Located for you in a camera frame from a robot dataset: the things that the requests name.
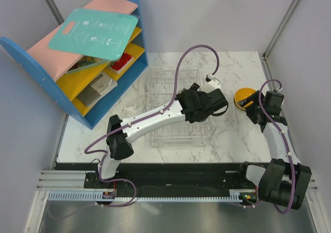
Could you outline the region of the orange yellow bowl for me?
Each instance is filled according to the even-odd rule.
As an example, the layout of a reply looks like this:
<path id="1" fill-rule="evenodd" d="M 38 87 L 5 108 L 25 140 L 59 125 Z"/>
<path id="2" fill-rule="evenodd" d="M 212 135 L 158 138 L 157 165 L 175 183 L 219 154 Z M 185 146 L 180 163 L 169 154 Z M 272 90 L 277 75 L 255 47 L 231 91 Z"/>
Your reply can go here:
<path id="1" fill-rule="evenodd" d="M 252 88 L 241 88 L 241 89 L 237 90 L 233 97 L 233 101 L 234 101 L 236 108 L 241 111 L 246 111 L 246 108 L 242 108 L 239 105 L 239 101 L 247 98 L 248 96 L 253 94 L 255 91 L 256 90 L 254 90 Z"/>

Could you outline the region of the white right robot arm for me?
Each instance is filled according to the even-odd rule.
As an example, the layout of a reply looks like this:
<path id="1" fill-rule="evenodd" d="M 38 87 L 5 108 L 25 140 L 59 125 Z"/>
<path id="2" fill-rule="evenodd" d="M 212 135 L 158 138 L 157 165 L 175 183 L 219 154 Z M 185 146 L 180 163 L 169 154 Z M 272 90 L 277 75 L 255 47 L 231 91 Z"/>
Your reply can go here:
<path id="1" fill-rule="evenodd" d="M 276 91 L 262 94 L 252 88 L 236 91 L 234 102 L 238 109 L 260 126 L 271 156 L 267 167 L 257 164 L 244 164 L 244 171 L 237 175 L 238 185 L 258 188 L 258 199 L 277 206 L 291 209 L 301 208 L 311 169 L 300 163 L 289 141 L 288 124 L 280 115 L 284 96 Z"/>

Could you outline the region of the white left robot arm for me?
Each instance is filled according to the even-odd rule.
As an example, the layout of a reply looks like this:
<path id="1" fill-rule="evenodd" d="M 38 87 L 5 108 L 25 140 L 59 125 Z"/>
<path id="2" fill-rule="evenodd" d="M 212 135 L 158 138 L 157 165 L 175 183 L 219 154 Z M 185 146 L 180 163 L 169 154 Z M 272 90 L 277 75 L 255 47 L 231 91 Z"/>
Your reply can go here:
<path id="1" fill-rule="evenodd" d="M 167 125 L 205 121 L 209 116 L 223 115 L 228 101 L 221 91 L 220 82 L 209 80 L 203 86 L 194 83 L 190 88 L 175 94 L 169 103 L 143 114 L 120 119 L 109 118 L 107 131 L 107 153 L 99 166 L 95 181 L 102 188 L 113 184 L 113 177 L 122 160 L 133 155 L 132 143 L 142 136 Z"/>

